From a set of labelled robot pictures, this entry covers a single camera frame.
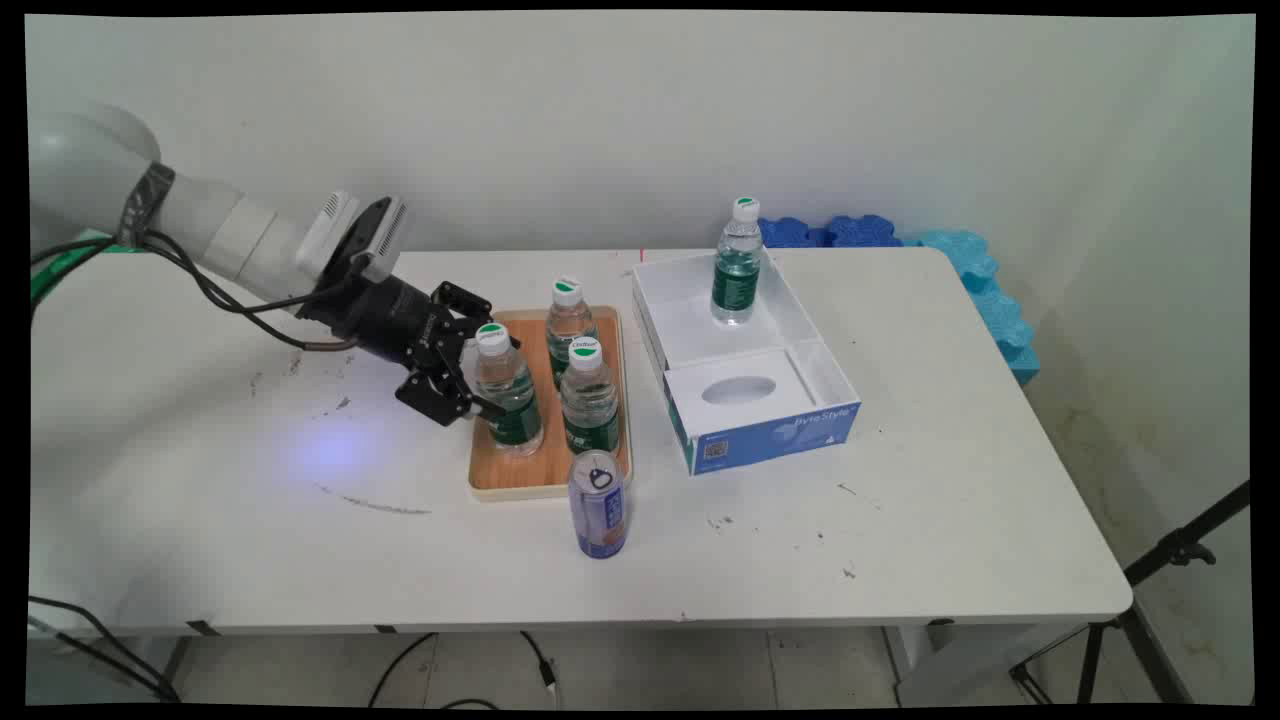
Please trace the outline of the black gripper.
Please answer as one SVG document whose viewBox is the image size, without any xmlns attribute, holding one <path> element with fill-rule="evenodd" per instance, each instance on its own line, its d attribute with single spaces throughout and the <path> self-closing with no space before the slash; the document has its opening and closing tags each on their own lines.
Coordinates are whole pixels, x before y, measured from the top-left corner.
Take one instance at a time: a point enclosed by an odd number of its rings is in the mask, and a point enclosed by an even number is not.
<svg viewBox="0 0 1280 720">
<path fill-rule="evenodd" d="M 493 306 L 456 283 L 442 282 L 425 293 L 396 275 L 378 283 L 356 278 L 334 295 L 303 304 L 298 318 L 408 369 L 396 398 L 440 427 L 475 416 L 495 421 L 507 414 L 472 388 L 462 369 L 465 343 L 498 324 Z"/>
</svg>

